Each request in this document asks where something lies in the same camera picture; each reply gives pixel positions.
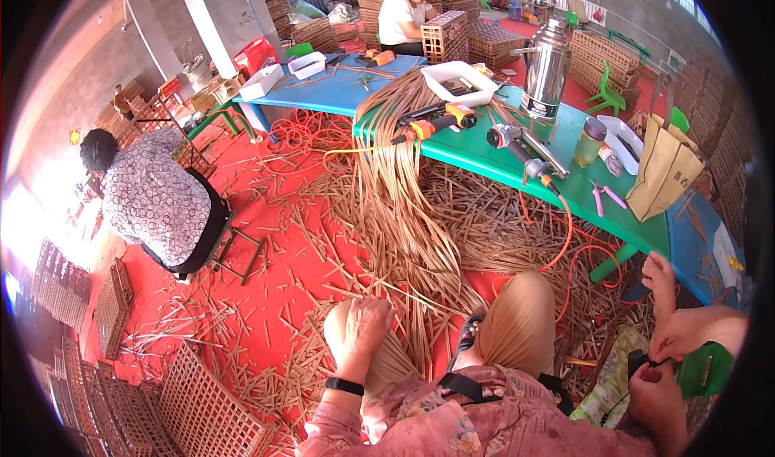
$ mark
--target concrete pillar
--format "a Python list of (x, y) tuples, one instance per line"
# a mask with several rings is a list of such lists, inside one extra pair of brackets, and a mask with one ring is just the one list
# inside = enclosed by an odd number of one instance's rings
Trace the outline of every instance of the concrete pillar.
[(221, 77), (237, 74), (232, 57), (259, 36), (265, 36), (285, 59), (280, 38), (264, 0), (185, 0), (202, 41)]
[(180, 75), (180, 96), (188, 99), (194, 94), (186, 75), (183, 75), (183, 65), (175, 55), (175, 51), (170, 45), (170, 40), (161, 28), (156, 11), (150, 3), (150, 0), (126, 0), (132, 19), (140, 32), (142, 41), (145, 43), (150, 53), (153, 63), (159, 69), (161, 76), (165, 80), (172, 79)]

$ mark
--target pink floral shirt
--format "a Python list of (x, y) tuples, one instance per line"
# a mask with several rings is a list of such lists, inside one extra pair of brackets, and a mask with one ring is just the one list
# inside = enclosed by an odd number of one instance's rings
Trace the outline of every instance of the pink floral shirt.
[(457, 373), (478, 381), (483, 396), (500, 401), (470, 404), (465, 396), (408, 375), (363, 408), (371, 445), (360, 438), (360, 419), (332, 404), (318, 406), (305, 425), (308, 439), (296, 455), (654, 455), (647, 438), (571, 421), (554, 397), (518, 369), (471, 366)]

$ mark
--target scissors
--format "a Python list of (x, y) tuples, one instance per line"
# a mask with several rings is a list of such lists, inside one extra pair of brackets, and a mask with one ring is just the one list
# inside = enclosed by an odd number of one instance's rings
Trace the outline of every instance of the scissors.
[(603, 203), (600, 201), (600, 193), (608, 193), (608, 196), (611, 197), (612, 200), (614, 200), (618, 205), (625, 210), (627, 209), (627, 205), (624, 201), (622, 201), (619, 197), (616, 196), (616, 194), (611, 190), (609, 187), (602, 186), (599, 182), (594, 180), (589, 180), (592, 184), (595, 185), (595, 187), (592, 189), (592, 194), (595, 195), (595, 203), (597, 205), (597, 216), (602, 218), (603, 217)]

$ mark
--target hand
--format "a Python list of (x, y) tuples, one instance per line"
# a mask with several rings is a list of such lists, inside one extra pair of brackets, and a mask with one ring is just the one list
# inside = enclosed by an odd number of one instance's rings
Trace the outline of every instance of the hand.
[(657, 325), (673, 314), (675, 303), (675, 273), (673, 266), (652, 250), (643, 263), (643, 285), (654, 293), (654, 317)]
[(706, 342), (715, 341), (737, 357), (747, 327), (747, 317), (731, 307), (679, 309), (657, 325), (649, 344), (649, 355), (658, 363), (667, 358), (681, 361), (684, 355)]
[(345, 352), (372, 356), (382, 346), (396, 312), (385, 299), (353, 299), (345, 326)]
[(651, 433), (660, 455), (678, 455), (688, 442), (681, 388), (669, 363), (644, 363), (629, 381), (627, 412)]

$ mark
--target white plastic tray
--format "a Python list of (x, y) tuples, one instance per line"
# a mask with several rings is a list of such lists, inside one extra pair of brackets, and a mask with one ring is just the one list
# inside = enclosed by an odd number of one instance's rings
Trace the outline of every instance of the white plastic tray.
[[(461, 62), (460, 60), (422, 67), (420, 72), (425, 76), (425, 83), (428, 84), (428, 87), (434, 94), (439, 96), (442, 101), (460, 102), (472, 109), (483, 106), (485, 103), (490, 103), (493, 94), (498, 90), (498, 86), (495, 82), (478, 72), (471, 65)], [(444, 80), (459, 79), (460, 77), (468, 80), (468, 82), (479, 89), (479, 91), (471, 94), (454, 96), (450, 91), (441, 86), (441, 82)]]
[(628, 142), (635, 151), (638, 157), (643, 156), (643, 141), (638, 139), (638, 136), (632, 129), (620, 118), (612, 117), (610, 115), (598, 115), (597, 120), (605, 124), (608, 129), (608, 133), (605, 135), (605, 143), (611, 148), (619, 161), (625, 167), (628, 173), (633, 176), (638, 174), (638, 162), (634, 160), (633, 155), (629, 153), (624, 144), (619, 142), (616, 138), (616, 134), (619, 134), (622, 139)]
[(288, 62), (288, 72), (296, 75), (299, 80), (304, 80), (323, 70), (325, 70), (325, 55), (321, 52), (312, 52)]
[(239, 95), (243, 101), (250, 102), (269, 94), (274, 84), (283, 76), (283, 67), (279, 63), (269, 65), (250, 77), (245, 84), (239, 87)]

